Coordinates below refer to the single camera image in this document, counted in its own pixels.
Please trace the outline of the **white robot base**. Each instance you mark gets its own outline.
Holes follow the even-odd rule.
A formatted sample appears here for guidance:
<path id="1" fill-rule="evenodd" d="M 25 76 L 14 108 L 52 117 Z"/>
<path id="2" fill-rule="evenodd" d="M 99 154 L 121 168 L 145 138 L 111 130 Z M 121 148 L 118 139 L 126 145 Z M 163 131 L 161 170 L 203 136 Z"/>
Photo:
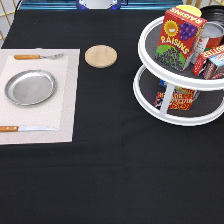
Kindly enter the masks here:
<path id="1" fill-rule="evenodd" d="M 76 0 L 78 9 L 119 9 L 121 0 Z"/>

